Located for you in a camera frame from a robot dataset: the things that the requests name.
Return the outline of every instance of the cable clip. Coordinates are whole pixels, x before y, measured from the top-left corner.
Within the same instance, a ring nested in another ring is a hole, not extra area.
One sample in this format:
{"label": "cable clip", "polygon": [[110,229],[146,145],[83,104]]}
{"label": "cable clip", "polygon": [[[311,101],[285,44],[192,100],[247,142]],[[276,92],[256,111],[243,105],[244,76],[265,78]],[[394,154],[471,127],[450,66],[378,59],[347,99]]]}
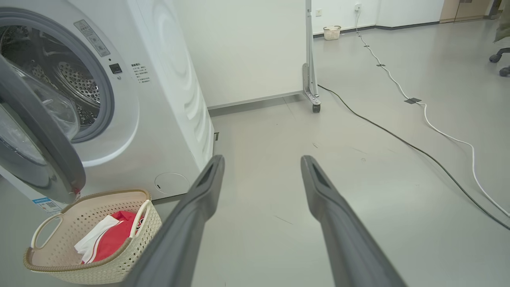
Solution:
{"label": "cable clip", "polygon": [[421,102],[421,100],[417,99],[417,98],[411,98],[409,100],[405,100],[404,102],[410,103],[410,104],[414,104],[414,103],[417,103],[417,102]]}

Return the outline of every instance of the metal bracket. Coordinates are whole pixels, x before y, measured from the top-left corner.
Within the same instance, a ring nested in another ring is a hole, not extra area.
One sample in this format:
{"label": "metal bracket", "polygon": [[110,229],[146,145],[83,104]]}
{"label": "metal bracket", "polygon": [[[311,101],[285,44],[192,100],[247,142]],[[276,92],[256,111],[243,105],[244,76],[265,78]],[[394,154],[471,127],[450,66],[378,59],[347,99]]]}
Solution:
{"label": "metal bracket", "polygon": [[303,64],[303,92],[304,95],[308,97],[310,102],[312,102],[312,104],[315,106],[320,105],[320,101],[314,94],[312,94],[312,91],[310,90],[310,66],[308,63]]}

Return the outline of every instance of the washing machine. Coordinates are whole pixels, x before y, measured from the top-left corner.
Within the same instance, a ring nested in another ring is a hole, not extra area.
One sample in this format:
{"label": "washing machine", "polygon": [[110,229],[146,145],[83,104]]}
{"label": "washing machine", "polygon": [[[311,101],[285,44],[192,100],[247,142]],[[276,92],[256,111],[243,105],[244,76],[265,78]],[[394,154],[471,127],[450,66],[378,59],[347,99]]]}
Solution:
{"label": "washing machine", "polygon": [[[186,193],[212,156],[214,128],[171,1],[0,5],[0,174],[35,203]],[[68,101],[43,99],[48,89]],[[47,102],[74,106],[73,136]]]}

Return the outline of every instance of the black cable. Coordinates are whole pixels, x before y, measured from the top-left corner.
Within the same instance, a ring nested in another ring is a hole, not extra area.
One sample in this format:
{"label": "black cable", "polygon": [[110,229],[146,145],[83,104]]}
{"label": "black cable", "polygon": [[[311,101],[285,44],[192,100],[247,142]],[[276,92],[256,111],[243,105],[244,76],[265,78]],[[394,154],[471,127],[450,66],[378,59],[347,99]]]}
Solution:
{"label": "black cable", "polygon": [[390,132],[389,130],[387,130],[387,129],[385,129],[385,128],[381,127],[380,125],[378,125],[378,124],[374,123],[373,121],[371,121],[371,120],[367,119],[366,117],[363,117],[363,116],[361,116],[361,115],[358,115],[355,111],[353,111],[353,110],[352,110],[352,109],[351,109],[351,108],[350,108],[350,107],[349,107],[349,106],[348,106],[348,105],[344,102],[344,100],[343,100],[343,99],[342,99],[342,98],[341,98],[341,97],[340,97],[337,93],[335,93],[335,92],[333,92],[332,90],[330,90],[330,89],[328,89],[328,88],[325,88],[325,87],[323,87],[323,86],[321,86],[321,85],[318,85],[318,86],[319,86],[319,87],[321,87],[321,88],[323,88],[323,89],[325,89],[325,90],[327,90],[327,91],[330,91],[330,92],[334,93],[334,94],[335,94],[335,95],[336,95],[336,96],[340,99],[340,101],[342,101],[342,103],[343,103],[343,104],[344,104],[344,105],[345,105],[345,106],[346,106],[346,107],[347,107],[347,108],[348,108],[348,109],[349,109],[349,110],[350,110],[353,114],[355,114],[356,116],[358,116],[358,117],[360,117],[360,118],[362,118],[362,119],[366,120],[367,122],[369,122],[369,123],[371,123],[371,124],[373,124],[373,125],[375,125],[375,126],[377,126],[377,127],[381,128],[381,129],[383,129],[383,130],[384,130],[384,131],[386,131],[387,133],[389,133],[389,134],[391,134],[392,136],[394,136],[394,137],[398,138],[398,139],[399,139],[401,142],[403,142],[404,144],[406,144],[406,145],[408,145],[408,146],[412,147],[413,149],[415,149],[415,150],[417,150],[417,151],[421,152],[422,154],[424,154],[424,155],[428,156],[429,158],[431,158],[433,161],[435,161],[435,162],[436,162],[436,163],[437,163],[437,164],[438,164],[438,165],[439,165],[439,166],[440,166],[440,167],[441,167],[441,168],[442,168],[442,169],[446,172],[446,174],[447,174],[447,175],[451,178],[451,180],[453,180],[453,182],[455,182],[455,184],[456,184],[456,185],[457,185],[457,186],[458,186],[458,187],[462,190],[462,192],[464,192],[464,194],[465,194],[465,195],[466,195],[466,196],[467,196],[467,197],[468,197],[468,198],[469,198],[469,199],[470,199],[470,200],[471,200],[474,204],[476,204],[476,206],[478,206],[478,208],[480,208],[480,209],[481,209],[481,210],[482,210],[485,214],[487,214],[487,215],[488,215],[490,218],[492,218],[495,222],[499,223],[499,224],[500,224],[501,226],[503,226],[504,228],[506,228],[506,229],[510,230],[510,226],[508,226],[508,225],[504,224],[504,223],[503,223],[503,222],[501,222],[499,219],[495,218],[492,214],[490,214],[487,210],[485,210],[485,209],[484,209],[481,205],[479,205],[479,204],[478,204],[478,202],[476,202],[476,201],[475,201],[475,200],[474,200],[474,199],[473,199],[473,198],[472,198],[472,197],[471,197],[471,196],[467,193],[467,191],[466,191],[466,190],[465,190],[465,189],[464,189],[464,188],[463,188],[463,187],[462,187],[462,186],[461,186],[461,185],[460,185],[460,184],[459,184],[459,183],[455,180],[455,178],[454,178],[454,177],[453,177],[453,176],[452,176],[452,175],[451,175],[451,174],[450,174],[450,173],[446,170],[446,168],[445,168],[442,164],[440,164],[440,163],[439,163],[439,162],[438,162],[438,161],[437,161],[434,157],[432,157],[432,156],[431,156],[431,155],[429,155],[428,153],[426,153],[426,152],[422,151],[421,149],[419,149],[419,148],[415,147],[414,145],[412,145],[412,144],[408,143],[407,141],[403,140],[403,139],[402,139],[402,138],[400,138],[398,135],[396,135],[396,134],[394,134],[394,133]]}

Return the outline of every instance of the white cloth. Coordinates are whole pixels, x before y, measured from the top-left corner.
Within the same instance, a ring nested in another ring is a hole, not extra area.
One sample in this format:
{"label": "white cloth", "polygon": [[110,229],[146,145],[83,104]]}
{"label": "white cloth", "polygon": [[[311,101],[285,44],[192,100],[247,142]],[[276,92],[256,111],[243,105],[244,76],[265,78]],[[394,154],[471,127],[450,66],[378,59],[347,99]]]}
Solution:
{"label": "white cloth", "polygon": [[97,252],[97,245],[101,240],[101,237],[108,229],[117,224],[120,224],[121,222],[122,221],[107,215],[96,226],[94,226],[94,228],[92,228],[92,230],[90,230],[90,232],[84,238],[75,244],[74,248],[76,251],[78,251],[79,254],[83,254],[83,263],[90,263],[94,260]]}

